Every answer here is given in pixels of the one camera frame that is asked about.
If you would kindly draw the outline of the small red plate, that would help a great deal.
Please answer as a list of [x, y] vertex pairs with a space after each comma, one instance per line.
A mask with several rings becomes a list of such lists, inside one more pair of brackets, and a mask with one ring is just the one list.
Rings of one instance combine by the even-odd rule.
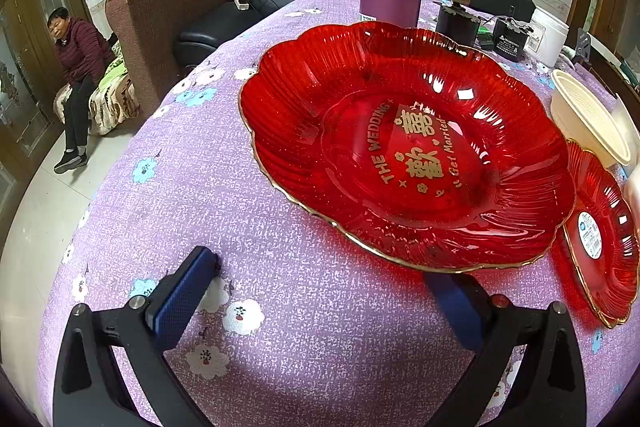
[[563, 235], [594, 315], [608, 329], [627, 322], [639, 291], [639, 243], [634, 216], [614, 176], [577, 142], [568, 146], [574, 211]]

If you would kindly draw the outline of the large red wedding plate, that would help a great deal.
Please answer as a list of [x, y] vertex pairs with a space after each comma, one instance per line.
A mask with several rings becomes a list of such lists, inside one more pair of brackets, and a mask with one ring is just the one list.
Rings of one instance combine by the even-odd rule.
[[277, 190], [408, 268], [529, 265], [574, 209], [568, 146], [538, 96], [434, 31], [311, 28], [262, 56], [239, 109]]

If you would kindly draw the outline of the large beige plastic bowl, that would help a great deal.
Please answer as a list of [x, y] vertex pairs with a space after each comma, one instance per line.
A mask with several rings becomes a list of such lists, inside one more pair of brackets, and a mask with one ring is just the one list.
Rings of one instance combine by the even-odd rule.
[[555, 69], [550, 112], [567, 140], [597, 155], [604, 167], [628, 166], [631, 150], [603, 103], [572, 75]]

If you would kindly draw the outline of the purple floral tablecloth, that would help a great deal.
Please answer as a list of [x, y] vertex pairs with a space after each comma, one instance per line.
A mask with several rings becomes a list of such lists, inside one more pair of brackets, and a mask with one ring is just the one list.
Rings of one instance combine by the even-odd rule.
[[218, 426], [421, 426], [471, 360], [418, 271], [364, 251], [260, 172], [238, 94], [265, 50], [359, 0], [295, 0], [223, 44], [170, 92], [94, 194], [42, 319], [50, 411], [70, 311], [149, 294], [203, 245], [221, 278], [171, 367]]

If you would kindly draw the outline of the seated person in maroon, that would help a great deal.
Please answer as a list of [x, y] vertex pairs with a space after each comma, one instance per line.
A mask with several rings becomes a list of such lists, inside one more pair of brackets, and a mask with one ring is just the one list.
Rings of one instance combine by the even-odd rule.
[[115, 54], [93, 23], [71, 17], [64, 6], [50, 14], [47, 28], [63, 77], [70, 86], [70, 96], [63, 104], [65, 150], [54, 166], [54, 172], [62, 174], [87, 164], [89, 101]]

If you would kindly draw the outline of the white plastic jar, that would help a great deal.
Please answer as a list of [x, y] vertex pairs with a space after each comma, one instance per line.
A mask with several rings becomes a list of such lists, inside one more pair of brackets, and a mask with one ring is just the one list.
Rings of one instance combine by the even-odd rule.
[[529, 22], [529, 34], [524, 51], [537, 61], [552, 68], [560, 55], [568, 35], [568, 26], [553, 14], [536, 8]]

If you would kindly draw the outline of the small black motor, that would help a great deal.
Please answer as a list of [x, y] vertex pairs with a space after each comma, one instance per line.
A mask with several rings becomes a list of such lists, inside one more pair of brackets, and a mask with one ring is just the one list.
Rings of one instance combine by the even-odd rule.
[[525, 43], [532, 32], [533, 27], [529, 23], [499, 16], [492, 31], [494, 51], [507, 60], [521, 62]]

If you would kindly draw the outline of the wooden glass door cabinet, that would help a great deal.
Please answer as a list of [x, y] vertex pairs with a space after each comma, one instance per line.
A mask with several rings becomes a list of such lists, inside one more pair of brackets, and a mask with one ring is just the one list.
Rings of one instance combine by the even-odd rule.
[[47, 26], [54, 9], [88, 18], [85, 0], [1, 0], [1, 238], [32, 177], [62, 133], [53, 100], [63, 87]]

